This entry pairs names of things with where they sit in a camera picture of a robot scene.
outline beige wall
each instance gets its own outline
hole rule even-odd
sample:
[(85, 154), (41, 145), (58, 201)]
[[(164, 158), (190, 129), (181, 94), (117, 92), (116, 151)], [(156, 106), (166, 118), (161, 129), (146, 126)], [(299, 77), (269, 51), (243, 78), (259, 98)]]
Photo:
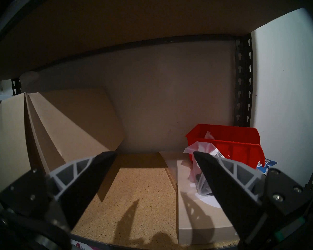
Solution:
[(233, 41), (116, 51), (40, 71), (26, 92), (104, 86), (126, 138), (124, 152), (182, 151), (198, 123), (233, 124)]

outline clear plastic bag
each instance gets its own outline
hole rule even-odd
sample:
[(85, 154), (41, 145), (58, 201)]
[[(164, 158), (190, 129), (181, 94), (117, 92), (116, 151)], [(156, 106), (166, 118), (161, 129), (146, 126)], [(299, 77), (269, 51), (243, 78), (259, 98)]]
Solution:
[(224, 157), (224, 156), (210, 142), (199, 142), (199, 141), (197, 141), (194, 144), (186, 147), (184, 152), (183, 152), (183, 153), (189, 153), (192, 156), (192, 170), (190, 171), (188, 179), (192, 183), (195, 183), (198, 194), (200, 194), (200, 195), (211, 194), (212, 191), (211, 191), (208, 183), (206, 182), (205, 176), (202, 173), (199, 165), (197, 164), (197, 161), (194, 158), (194, 152), (195, 151), (209, 153), (213, 156), (215, 156), (215, 155), (222, 156), (222, 157)]
[(207, 131), (204, 136), (204, 139), (214, 140), (215, 138), (212, 136), (212, 134), (209, 131)]

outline screw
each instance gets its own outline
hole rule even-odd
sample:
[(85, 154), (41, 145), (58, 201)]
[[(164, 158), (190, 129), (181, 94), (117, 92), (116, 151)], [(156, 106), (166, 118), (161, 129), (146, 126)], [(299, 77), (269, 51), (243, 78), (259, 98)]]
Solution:
[(297, 193), (301, 193), (302, 192), (302, 189), (301, 188), (299, 188), (299, 187), (294, 187), (293, 188)]
[(274, 194), (274, 195), (272, 196), (272, 198), (274, 198), (274, 200), (277, 201), (277, 202), (282, 202), (282, 201), (284, 201), (283, 196), (281, 196), (280, 194)]
[(274, 174), (276, 174), (276, 175), (278, 175), (278, 174), (279, 174), (279, 172), (278, 172), (277, 170), (275, 170), (275, 169), (270, 170), (269, 172), (274, 173)]

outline cardboard box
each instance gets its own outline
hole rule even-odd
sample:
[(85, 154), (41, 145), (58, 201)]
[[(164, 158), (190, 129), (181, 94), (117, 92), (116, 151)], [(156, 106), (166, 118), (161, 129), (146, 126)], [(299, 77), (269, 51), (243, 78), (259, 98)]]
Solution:
[(102, 88), (19, 94), (0, 102), (0, 192), (29, 171), (114, 151), (121, 122)]
[(214, 196), (197, 193), (188, 180), (189, 155), (178, 158), (179, 244), (207, 244), (238, 240), (239, 237)]

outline red plastic bin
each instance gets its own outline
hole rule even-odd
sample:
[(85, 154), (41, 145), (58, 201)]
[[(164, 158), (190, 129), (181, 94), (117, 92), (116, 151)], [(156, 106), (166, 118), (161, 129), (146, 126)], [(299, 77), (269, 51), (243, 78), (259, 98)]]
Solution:
[[(215, 138), (204, 139), (209, 131)], [(260, 162), (264, 166), (265, 158), (260, 145), (260, 135), (256, 128), (198, 124), (187, 135), (188, 146), (196, 141), (211, 142), (225, 158), (233, 159), (256, 168)]]

